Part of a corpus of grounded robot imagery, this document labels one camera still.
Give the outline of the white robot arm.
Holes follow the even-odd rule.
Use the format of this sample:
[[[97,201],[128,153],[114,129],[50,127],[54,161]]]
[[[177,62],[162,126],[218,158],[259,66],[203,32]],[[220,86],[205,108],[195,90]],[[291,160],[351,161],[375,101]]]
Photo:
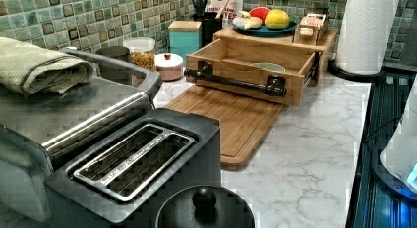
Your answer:
[[[373,164],[380,180],[396,193],[416,201],[417,85],[413,81],[404,112],[385,148]]]

